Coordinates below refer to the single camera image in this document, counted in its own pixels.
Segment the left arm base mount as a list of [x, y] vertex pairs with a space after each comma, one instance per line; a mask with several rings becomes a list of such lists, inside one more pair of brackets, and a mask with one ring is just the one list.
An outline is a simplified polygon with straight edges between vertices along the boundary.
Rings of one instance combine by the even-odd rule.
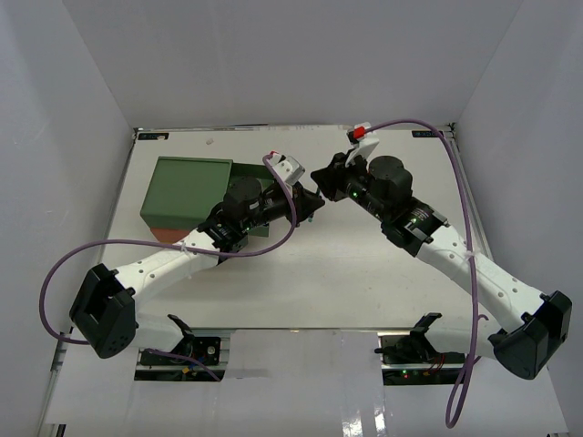
[[219, 382], [227, 369], [230, 338], [197, 334], [189, 345], [172, 354], [188, 356], [190, 361], [141, 351], [134, 373], [135, 381]]

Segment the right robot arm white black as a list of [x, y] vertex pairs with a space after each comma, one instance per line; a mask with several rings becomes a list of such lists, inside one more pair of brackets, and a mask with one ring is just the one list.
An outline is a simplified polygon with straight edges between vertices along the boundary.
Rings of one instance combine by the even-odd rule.
[[432, 207], [415, 198], [413, 177], [395, 157], [350, 160], [344, 153], [311, 173], [330, 201], [345, 198], [378, 219], [397, 248], [437, 269], [478, 302], [498, 325], [480, 353], [524, 380], [533, 380], [565, 342], [572, 301], [556, 290], [546, 294], [506, 272], [481, 253]]

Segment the green drawer cabinet box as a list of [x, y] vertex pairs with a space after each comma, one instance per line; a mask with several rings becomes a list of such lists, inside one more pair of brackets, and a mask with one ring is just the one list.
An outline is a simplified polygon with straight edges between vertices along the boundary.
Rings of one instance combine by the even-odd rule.
[[186, 237], [223, 199], [232, 161], [160, 157], [149, 181], [140, 216], [158, 242]]

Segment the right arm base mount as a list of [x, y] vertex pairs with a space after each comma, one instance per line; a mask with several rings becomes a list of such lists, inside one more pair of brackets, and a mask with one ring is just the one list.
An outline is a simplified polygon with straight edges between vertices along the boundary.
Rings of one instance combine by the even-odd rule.
[[416, 350], [407, 331], [381, 331], [374, 352], [384, 386], [451, 385], [465, 363], [463, 353]]

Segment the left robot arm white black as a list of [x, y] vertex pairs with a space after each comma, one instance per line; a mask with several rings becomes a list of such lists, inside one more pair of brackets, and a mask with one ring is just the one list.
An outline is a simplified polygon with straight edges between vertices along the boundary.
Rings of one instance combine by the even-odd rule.
[[69, 316], [101, 359], [131, 346], [160, 350], [171, 362], [182, 363], [192, 353], [190, 328], [171, 314], [145, 314], [144, 305], [189, 275], [240, 252], [251, 230], [280, 218], [298, 225], [323, 204], [301, 183], [263, 188], [256, 178], [239, 178], [207, 219], [171, 248], [115, 269], [104, 264], [90, 269]]

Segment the green pen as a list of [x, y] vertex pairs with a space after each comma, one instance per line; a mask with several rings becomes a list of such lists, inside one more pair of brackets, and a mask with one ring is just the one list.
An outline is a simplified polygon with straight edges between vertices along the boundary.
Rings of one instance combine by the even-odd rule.
[[[318, 198], [320, 198], [320, 197], [321, 197], [321, 190], [320, 190], [320, 188], [317, 188], [317, 189], [316, 189], [316, 191], [315, 191], [315, 195], [316, 195]], [[311, 215], [308, 217], [308, 222], [309, 222], [309, 223], [312, 223], [312, 221], [313, 221], [313, 218], [314, 218], [314, 215], [315, 215], [315, 212], [313, 212], [313, 213], [312, 213], [312, 214], [311, 214]]]

